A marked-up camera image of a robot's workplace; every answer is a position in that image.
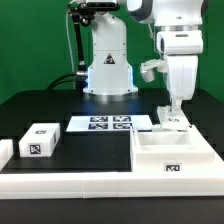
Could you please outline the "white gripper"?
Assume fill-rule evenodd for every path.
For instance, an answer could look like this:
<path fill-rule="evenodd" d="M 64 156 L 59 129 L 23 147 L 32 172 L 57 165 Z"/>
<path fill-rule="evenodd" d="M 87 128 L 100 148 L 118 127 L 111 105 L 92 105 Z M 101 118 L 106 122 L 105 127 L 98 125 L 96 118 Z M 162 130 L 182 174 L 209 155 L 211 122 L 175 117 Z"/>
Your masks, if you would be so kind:
<path fill-rule="evenodd" d="M 196 83 L 198 55 L 203 52 L 200 30 L 160 31 L 156 39 L 157 50 L 167 63 L 167 89 L 171 97 L 171 113 L 178 116 L 181 100 L 190 100 Z"/>

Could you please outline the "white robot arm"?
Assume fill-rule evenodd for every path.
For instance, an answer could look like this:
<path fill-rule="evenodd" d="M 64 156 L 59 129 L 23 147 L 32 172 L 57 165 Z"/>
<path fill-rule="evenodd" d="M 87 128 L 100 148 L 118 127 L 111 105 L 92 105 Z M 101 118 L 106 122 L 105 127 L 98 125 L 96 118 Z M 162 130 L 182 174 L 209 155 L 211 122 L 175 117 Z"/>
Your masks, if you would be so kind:
<path fill-rule="evenodd" d="M 122 5 L 136 22 L 155 29 L 158 60 L 141 64 L 145 81 L 154 79 L 155 70 L 165 75 L 171 113 L 181 110 L 192 98 L 203 51 L 202 15 L 209 0 L 84 0 L 84 9 L 93 24 L 93 62 L 88 68 L 86 93 L 100 97 L 135 93 L 132 69 L 126 58 L 126 25 L 112 13 Z"/>

